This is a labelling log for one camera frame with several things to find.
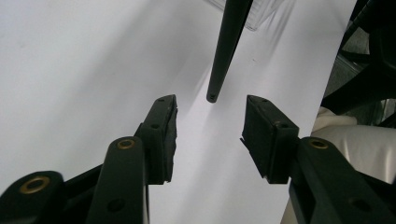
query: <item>mounting hole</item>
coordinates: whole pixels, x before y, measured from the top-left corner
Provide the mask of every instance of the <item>mounting hole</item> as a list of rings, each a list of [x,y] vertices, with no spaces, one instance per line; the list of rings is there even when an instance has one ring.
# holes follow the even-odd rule
[[[122,210],[125,206],[125,201],[123,199],[114,199],[107,204],[107,210],[109,212],[115,213]]]
[[[349,203],[352,206],[361,210],[362,212],[370,212],[372,210],[370,204],[368,204],[367,202],[365,202],[362,199],[351,198],[351,199],[349,199]]]
[[[20,187],[20,192],[22,194],[36,193],[44,189],[49,183],[50,183],[50,179],[47,176],[39,175],[26,181]]]
[[[309,144],[311,144],[312,147],[320,148],[320,149],[326,149],[329,147],[329,145],[327,145],[327,143],[325,143],[321,140],[318,140],[318,139],[311,139],[309,141]]]
[[[117,143],[117,148],[119,149],[127,149],[133,146],[134,146],[134,141],[131,139],[125,139]]]

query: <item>black antenna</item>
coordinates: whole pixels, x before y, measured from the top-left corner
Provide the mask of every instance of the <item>black antenna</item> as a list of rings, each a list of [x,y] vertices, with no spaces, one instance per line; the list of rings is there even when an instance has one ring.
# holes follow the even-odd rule
[[[206,100],[215,103],[230,67],[233,54],[238,45],[239,37],[244,29],[245,22],[253,0],[227,0],[220,27],[218,46],[216,47],[215,61]]]

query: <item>white surface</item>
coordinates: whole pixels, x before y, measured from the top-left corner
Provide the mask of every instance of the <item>white surface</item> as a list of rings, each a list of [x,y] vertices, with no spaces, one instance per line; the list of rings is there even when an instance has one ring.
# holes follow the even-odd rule
[[[332,142],[357,171],[392,183],[396,175],[396,130],[342,125],[320,129],[312,136]]]
[[[246,96],[270,99],[309,135],[353,5],[285,1],[245,30],[212,105],[221,13],[206,1],[2,1],[0,190],[34,171],[92,168],[175,93],[174,177],[150,187],[151,223],[278,223],[288,187],[262,180],[239,142]]]

